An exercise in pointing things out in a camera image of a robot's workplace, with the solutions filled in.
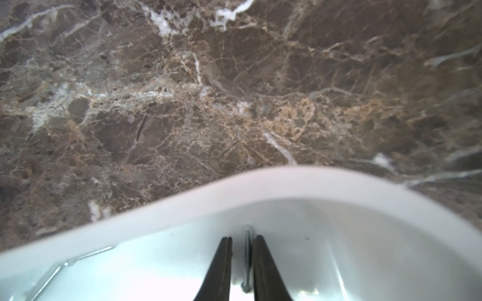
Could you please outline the white plastic storage box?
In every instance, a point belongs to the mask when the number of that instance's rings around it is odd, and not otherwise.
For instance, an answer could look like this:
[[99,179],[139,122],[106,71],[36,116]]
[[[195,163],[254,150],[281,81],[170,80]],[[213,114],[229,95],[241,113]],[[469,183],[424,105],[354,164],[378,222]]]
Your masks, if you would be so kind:
[[223,237],[230,300],[244,293],[245,227],[262,235],[293,300],[480,300],[481,234],[402,184],[338,168],[242,173],[1,254],[1,299],[193,300]]

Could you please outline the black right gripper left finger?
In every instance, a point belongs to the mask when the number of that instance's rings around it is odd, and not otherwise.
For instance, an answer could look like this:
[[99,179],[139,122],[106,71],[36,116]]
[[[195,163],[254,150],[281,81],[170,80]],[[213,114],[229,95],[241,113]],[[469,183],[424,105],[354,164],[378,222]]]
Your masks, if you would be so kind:
[[223,237],[194,301],[228,301],[232,271],[232,238]]

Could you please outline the silver long screw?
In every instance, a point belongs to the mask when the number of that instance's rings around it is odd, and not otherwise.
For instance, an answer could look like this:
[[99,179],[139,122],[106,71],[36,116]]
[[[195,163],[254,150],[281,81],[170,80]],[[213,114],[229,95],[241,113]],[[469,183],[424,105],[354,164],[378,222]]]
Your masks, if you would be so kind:
[[252,268],[252,227],[245,227],[245,245],[244,245],[244,279],[241,288],[244,293],[252,290],[251,286],[251,268]]

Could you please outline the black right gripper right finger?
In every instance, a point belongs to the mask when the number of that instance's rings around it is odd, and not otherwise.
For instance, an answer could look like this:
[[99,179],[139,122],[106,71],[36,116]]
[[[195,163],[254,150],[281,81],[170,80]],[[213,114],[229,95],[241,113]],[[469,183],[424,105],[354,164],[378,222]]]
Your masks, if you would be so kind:
[[254,272],[255,301],[292,301],[272,258],[266,240],[257,235],[252,246],[252,267]]

